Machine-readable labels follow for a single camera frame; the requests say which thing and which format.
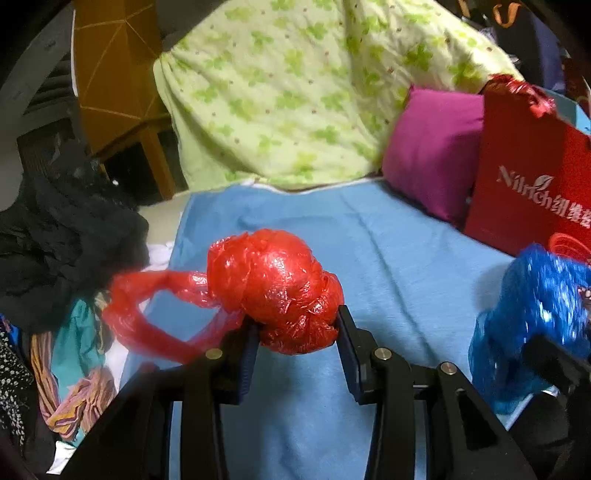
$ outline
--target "pillow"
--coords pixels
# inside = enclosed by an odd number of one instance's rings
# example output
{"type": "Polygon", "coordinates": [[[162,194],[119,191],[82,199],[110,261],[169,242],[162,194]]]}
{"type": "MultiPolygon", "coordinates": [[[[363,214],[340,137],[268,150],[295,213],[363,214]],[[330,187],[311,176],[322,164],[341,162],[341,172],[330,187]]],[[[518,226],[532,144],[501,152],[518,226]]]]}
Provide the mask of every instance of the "pillow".
{"type": "Polygon", "coordinates": [[[386,181],[441,220],[461,225],[476,180],[484,97],[412,86],[386,153],[386,181]]]}

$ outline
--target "red plastic bag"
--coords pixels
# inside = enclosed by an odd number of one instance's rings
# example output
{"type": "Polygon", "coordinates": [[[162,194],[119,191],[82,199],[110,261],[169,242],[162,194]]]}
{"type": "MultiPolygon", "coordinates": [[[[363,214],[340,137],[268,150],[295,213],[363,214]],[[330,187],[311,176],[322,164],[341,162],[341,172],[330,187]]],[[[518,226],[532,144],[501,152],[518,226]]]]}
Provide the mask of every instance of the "red plastic bag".
{"type": "Polygon", "coordinates": [[[183,342],[148,323],[137,305],[158,290],[170,290],[181,300],[203,308],[219,306],[207,292],[207,278],[199,272],[147,271],[117,275],[111,284],[111,303],[102,319],[130,350],[186,364],[220,344],[226,332],[242,324],[244,312],[220,309],[193,339],[183,342]]]}
{"type": "Polygon", "coordinates": [[[187,363],[248,314],[262,325],[261,343],[286,354],[332,345],[336,311],[344,303],[337,277],[322,270],[310,248],[284,231],[243,233],[213,244],[207,275],[199,272],[140,272],[115,277],[103,319],[129,349],[187,363]],[[137,304],[168,289],[204,308],[221,307],[189,342],[149,324],[137,304]]]}

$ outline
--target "colorful scarf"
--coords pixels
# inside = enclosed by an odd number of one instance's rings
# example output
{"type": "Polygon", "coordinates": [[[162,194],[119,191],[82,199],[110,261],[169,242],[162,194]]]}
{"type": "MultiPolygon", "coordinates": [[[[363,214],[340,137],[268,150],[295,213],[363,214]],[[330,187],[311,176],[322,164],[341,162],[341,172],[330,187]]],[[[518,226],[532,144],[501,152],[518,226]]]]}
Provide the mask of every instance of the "colorful scarf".
{"type": "Polygon", "coordinates": [[[39,390],[41,415],[47,426],[65,442],[73,442],[79,428],[87,433],[115,398],[110,370],[93,368],[71,387],[60,403],[56,379],[51,373],[53,337],[50,332],[31,338],[31,364],[39,390]]]}

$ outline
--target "crumpled plastic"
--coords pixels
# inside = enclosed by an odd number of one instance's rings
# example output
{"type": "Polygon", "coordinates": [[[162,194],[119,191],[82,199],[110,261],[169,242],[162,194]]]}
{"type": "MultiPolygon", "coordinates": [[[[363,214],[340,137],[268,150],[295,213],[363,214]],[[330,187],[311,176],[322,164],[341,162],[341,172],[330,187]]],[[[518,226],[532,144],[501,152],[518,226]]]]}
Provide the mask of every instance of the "crumpled plastic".
{"type": "Polygon", "coordinates": [[[207,280],[223,308],[241,309],[262,324],[261,344],[273,351],[309,353],[336,340],[343,289],[291,233],[263,229],[213,244],[207,280]]]}
{"type": "Polygon", "coordinates": [[[159,290],[170,290],[180,300],[202,308],[219,307],[209,296],[207,277],[200,272],[162,270],[117,275],[111,284],[111,303],[101,317],[129,350],[187,364],[208,349],[219,346],[227,332],[242,325],[244,312],[220,309],[204,329],[183,342],[150,324],[138,308],[159,290]]]}
{"type": "Polygon", "coordinates": [[[530,245],[513,260],[493,310],[482,312],[469,349],[472,383],[498,414],[549,385],[521,360],[525,343],[542,334],[587,359],[587,310],[579,287],[591,284],[587,265],[530,245]]]}
{"type": "Polygon", "coordinates": [[[214,243],[207,274],[118,275],[111,298],[102,317],[121,344],[183,364],[218,346],[245,314],[261,324],[261,344],[273,351],[294,355],[325,348],[336,340],[337,308],[344,303],[337,277],[322,269],[300,238],[268,229],[214,243]],[[163,289],[200,307],[220,309],[201,332],[183,342],[149,324],[137,308],[163,289]]]}
{"type": "Polygon", "coordinates": [[[536,118],[544,115],[556,116],[556,102],[542,88],[517,80],[508,73],[496,73],[486,86],[487,92],[520,95],[527,97],[530,110],[536,118]]]}

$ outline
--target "wall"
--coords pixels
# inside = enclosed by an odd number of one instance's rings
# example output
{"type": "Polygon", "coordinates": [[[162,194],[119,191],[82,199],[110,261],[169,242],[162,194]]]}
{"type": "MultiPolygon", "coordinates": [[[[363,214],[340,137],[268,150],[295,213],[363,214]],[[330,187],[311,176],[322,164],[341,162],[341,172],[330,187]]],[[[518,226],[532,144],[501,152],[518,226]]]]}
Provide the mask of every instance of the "wall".
{"type": "Polygon", "coordinates": [[[12,205],[21,184],[22,165],[16,135],[0,132],[0,210],[12,205]]]}
{"type": "Polygon", "coordinates": [[[17,137],[21,117],[45,78],[70,50],[68,5],[31,42],[0,88],[0,210],[10,206],[22,178],[17,137]]]}

